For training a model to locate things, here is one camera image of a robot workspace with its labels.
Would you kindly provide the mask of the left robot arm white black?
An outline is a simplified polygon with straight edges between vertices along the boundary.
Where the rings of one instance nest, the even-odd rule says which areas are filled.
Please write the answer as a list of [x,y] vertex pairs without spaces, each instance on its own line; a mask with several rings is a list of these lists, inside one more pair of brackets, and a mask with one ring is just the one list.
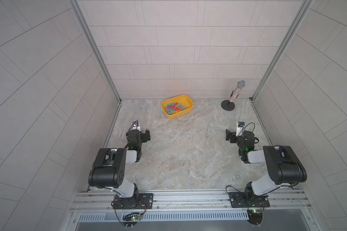
[[137,163],[142,156],[142,144],[150,141],[150,131],[127,132],[128,143],[124,148],[101,148],[93,162],[88,184],[98,189],[108,189],[121,199],[139,196],[136,184],[125,179],[127,163]]

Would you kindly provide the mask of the yellow plastic storage box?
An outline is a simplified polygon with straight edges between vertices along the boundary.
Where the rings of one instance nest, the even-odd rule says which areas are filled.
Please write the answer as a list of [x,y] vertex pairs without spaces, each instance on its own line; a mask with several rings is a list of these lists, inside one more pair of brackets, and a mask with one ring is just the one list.
[[[185,108],[184,108],[183,110],[181,110],[181,111],[179,111],[179,112],[173,114],[173,115],[168,115],[168,114],[166,113],[166,111],[165,111],[165,107],[166,107],[168,104],[170,104],[170,103],[180,103],[180,104],[182,104]],[[163,110],[165,116],[166,116],[168,119],[173,119],[173,118],[177,118],[177,117],[179,117],[179,116],[185,115],[185,114],[191,112],[192,109],[193,109],[193,107],[194,107],[194,103],[193,103],[193,101],[190,99],[190,97],[187,96],[187,95],[179,95],[179,96],[176,96],[176,97],[174,97],[174,98],[171,98],[171,99],[168,99],[168,100],[166,100],[166,101],[163,101],[163,102],[161,103],[161,108],[162,108],[162,110]]]

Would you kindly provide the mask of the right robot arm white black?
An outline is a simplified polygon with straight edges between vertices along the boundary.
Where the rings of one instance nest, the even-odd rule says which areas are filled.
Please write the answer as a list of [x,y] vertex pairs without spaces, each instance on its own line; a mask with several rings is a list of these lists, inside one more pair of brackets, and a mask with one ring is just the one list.
[[226,140],[238,146],[238,154],[245,164],[266,164],[267,173],[247,184],[244,199],[247,202],[266,197],[280,187],[294,187],[307,180],[307,172],[290,146],[263,146],[255,150],[259,139],[251,131],[237,128],[226,130]]

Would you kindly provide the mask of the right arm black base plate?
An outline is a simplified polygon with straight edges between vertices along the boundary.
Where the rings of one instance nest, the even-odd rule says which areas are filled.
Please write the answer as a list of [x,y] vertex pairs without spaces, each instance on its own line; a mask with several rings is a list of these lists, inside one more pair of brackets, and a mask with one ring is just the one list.
[[268,208],[270,202],[267,196],[251,195],[244,192],[229,192],[229,199],[232,208]]

